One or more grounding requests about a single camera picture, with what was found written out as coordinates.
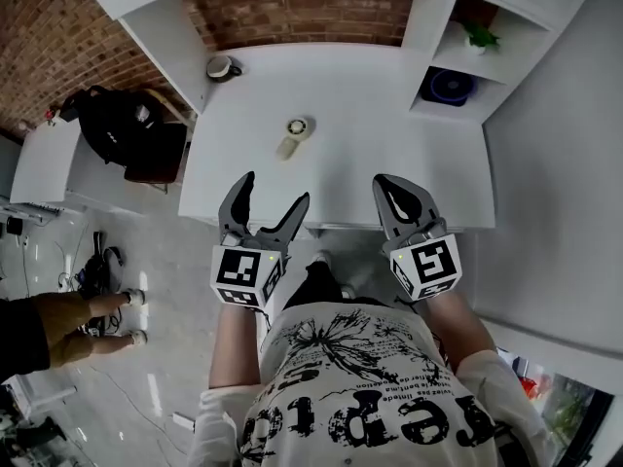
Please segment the shoe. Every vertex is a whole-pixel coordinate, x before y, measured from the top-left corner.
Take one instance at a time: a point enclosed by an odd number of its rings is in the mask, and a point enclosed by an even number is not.
[[[353,300],[357,297],[351,285],[341,285],[340,290],[342,291],[343,300]]]
[[[145,304],[145,292],[140,289],[126,289],[122,294],[128,296],[130,306],[143,306]]]
[[[316,261],[320,261],[322,263],[326,263],[327,267],[331,269],[331,253],[329,251],[325,251],[324,249],[320,249],[317,253],[313,255],[311,258],[311,262],[315,263]]]
[[[128,331],[124,336],[132,336],[133,345],[143,346],[147,344],[147,334],[143,331]]]

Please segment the white t-shirt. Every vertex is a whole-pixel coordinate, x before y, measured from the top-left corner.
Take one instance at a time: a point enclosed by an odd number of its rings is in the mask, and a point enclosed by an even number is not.
[[[293,306],[276,320],[261,353],[263,384],[203,392],[190,467],[237,460],[269,467],[553,460],[550,435],[510,367],[482,351],[454,375],[415,314],[373,305]]]

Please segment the small plant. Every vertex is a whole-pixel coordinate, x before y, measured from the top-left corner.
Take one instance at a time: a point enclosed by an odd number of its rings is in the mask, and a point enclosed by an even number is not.
[[[477,22],[463,22],[462,23],[467,36],[469,37],[469,44],[478,47],[493,47],[498,48],[499,40],[498,36],[495,36],[489,29],[487,29],[482,24],[478,24]]]

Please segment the brown pants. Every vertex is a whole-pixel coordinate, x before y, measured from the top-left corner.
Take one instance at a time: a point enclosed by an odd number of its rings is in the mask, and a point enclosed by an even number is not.
[[[77,330],[91,320],[89,302],[77,292],[40,294],[32,302],[46,332],[51,367],[62,367],[91,355],[91,338]]]

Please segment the brick wall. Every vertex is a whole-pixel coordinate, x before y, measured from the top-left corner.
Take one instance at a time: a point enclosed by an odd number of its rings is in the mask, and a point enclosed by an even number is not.
[[[42,123],[50,105],[97,84],[152,87],[181,102],[94,0],[0,2],[0,128],[19,135],[20,119]]]
[[[185,0],[211,50],[288,42],[400,46],[413,0]],[[37,125],[91,85],[150,87],[186,107],[125,30],[94,0],[0,0],[0,129]],[[488,24],[495,6],[459,0],[454,16]]]
[[[412,0],[186,0],[211,50],[289,42],[400,46]]]

